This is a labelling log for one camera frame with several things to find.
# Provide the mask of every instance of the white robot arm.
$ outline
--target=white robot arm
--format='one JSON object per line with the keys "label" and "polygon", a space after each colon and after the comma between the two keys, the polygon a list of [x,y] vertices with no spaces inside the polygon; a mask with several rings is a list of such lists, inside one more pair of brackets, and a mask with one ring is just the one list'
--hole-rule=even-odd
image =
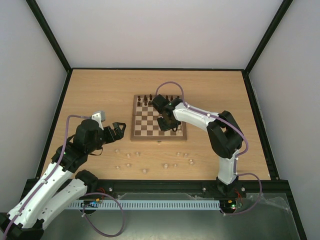
{"label": "white robot arm", "polygon": [[232,115],[224,111],[208,112],[183,103],[180,98],[172,101],[162,95],[157,95],[151,102],[153,107],[162,115],[158,118],[162,131],[175,130],[181,122],[192,124],[208,133],[212,149],[219,156],[218,179],[225,185],[231,184],[237,177],[237,154],[243,139],[234,130],[216,118],[223,118],[240,130]]}
{"label": "white robot arm", "polygon": [[86,170],[78,172],[64,189],[57,190],[84,164],[88,155],[102,146],[124,137],[125,123],[114,122],[103,127],[106,119],[103,111],[95,112],[77,127],[56,150],[52,162],[30,192],[7,214],[0,214],[0,229],[11,240],[39,240],[51,221],[68,205],[97,189],[98,178]]}

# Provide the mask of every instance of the white wall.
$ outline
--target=white wall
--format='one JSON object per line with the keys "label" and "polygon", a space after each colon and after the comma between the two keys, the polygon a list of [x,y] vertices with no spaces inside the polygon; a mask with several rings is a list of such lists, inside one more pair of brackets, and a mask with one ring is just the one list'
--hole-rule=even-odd
{"label": "white wall", "polygon": [[293,1],[252,73],[277,168],[319,239],[320,1]]}
{"label": "white wall", "polygon": [[282,0],[38,0],[72,67],[245,68]]}
{"label": "white wall", "polygon": [[35,177],[65,78],[26,1],[0,1],[0,212]]}

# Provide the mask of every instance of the wooden surface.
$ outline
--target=wooden surface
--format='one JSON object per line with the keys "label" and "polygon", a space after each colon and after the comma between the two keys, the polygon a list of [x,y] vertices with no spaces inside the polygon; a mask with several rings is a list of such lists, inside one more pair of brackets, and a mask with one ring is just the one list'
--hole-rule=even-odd
{"label": "wooden surface", "polygon": [[[101,156],[89,156],[79,171],[86,169],[99,179],[215,180],[219,171],[218,156],[211,148],[208,134],[200,128],[187,124],[186,142],[158,144],[130,140],[133,96],[155,92],[166,81],[181,84],[185,100],[197,108],[218,113],[224,110],[231,112],[249,142],[249,151],[239,157],[238,173],[255,173],[262,180],[270,179],[240,71],[74,70],[44,170],[56,149],[63,144],[67,116],[91,116],[95,111],[104,110],[106,121],[103,125],[126,123],[125,136],[105,145]],[[168,84],[160,89],[159,94],[181,93],[177,86]],[[71,119],[69,136],[75,133],[80,123],[81,119]],[[193,165],[189,164],[190,159],[193,159]],[[143,174],[143,169],[147,169],[146,174]],[[244,176],[241,179],[254,177]]]}

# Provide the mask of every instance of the wooden chessboard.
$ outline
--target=wooden chessboard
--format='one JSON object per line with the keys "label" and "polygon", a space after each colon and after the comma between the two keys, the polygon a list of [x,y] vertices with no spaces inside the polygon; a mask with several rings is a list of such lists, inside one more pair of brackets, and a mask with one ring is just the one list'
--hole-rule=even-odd
{"label": "wooden chessboard", "polygon": [[186,141],[187,126],[182,122],[177,131],[161,131],[157,118],[159,113],[150,105],[154,95],[137,94],[133,97],[133,112],[131,125],[131,141]]}

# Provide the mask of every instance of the black frame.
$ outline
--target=black frame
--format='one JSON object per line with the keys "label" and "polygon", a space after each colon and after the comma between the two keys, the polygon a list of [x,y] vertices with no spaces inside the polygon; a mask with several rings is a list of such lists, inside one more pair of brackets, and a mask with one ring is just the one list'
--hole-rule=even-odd
{"label": "black frame", "polygon": [[[257,46],[254,54],[252,55],[247,67],[245,69],[221,69],[221,68],[126,68],[126,67],[111,67],[111,68],[86,68],[86,67],[74,67],[72,68],[68,63],[63,51],[61,50],[53,32],[51,31],[44,15],[42,14],[37,2],[35,0],[26,0],[29,5],[31,11],[33,12],[35,18],[39,22],[43,32],[51,43],[52,48],[60,59],[65,71],[67,72],[67,76],[63,85],[62,93],[52,120],[51,128],[48,134],[47,141],[45,143],[45,147],[42,153],[41,160],[39,162],[39,166],[35,175],[35,178],[29,179],[26,182],[25,188],[22,193],[22,198],[30,191],[30,189],[37,182],[37,179],[41,176],[46,157],[48,154],[48,150],[51,144],[51,140],[56,128],[56,124],[59,118],[59,114],[63,105],[63,101],[68,89],[68,85],[70,82],[70,78],[72,76],[73,69],[92,69],[92,70],[162,70],[162,71],[241,71],[244,84],[246,87],[246,91],[248,94],[249,102],[251,105],[253,117],[255,120],[255,124],[257,127],[257,131],[259,134],[259,138],[261,141],[263,153],[265,156],[266,164],[268,167],[268,171],[270,174],[271,180],[262,180],[262,188],[264,193],[285,193],[292,210],[293,218],[298,230],[298,234],[300,239],[307,239],[306,233],[304,231],[302,222],[299,217],[299,213],[297,210],[297,206],[295,204],[295,200],[293,198],[290,185],[287,180],[280,180],[277,166],[270,148],[270,143],[266,134],[264,122],[262,120],[262,116],[260,114],[259,106],[257,103],[257,99],[255,93],[253,91],[253,87],[249,78],[249,73],[253,69],[269,40],[271,39],[273,33],[277,29],[277,26],[281,22],[288,8],[290,7],[293,0],[283,0],[280,5],[277,13],[272,19],[268,29],[266,30],[263,38],[261,39],[259,45]],[[249,193],[258,193],[259,192],[259,184],[257,180],[241,180],[240,181],[243,186],[245,186],[246,192]],[[219,199],[219,195],[215,195],[214,191],[210,191],[211,186],[216,185],[216,181],[206,181],[206,180],[183,180],[183,181],[159,181],[159,180],[99,180],[98,185],[100,187],[104,187],[105,189],[109,189],[109,187],[113,188],[112,194],[123,194],[123,193],[188,193],[191,195],[198,195],[202,197],[215,197]]]}

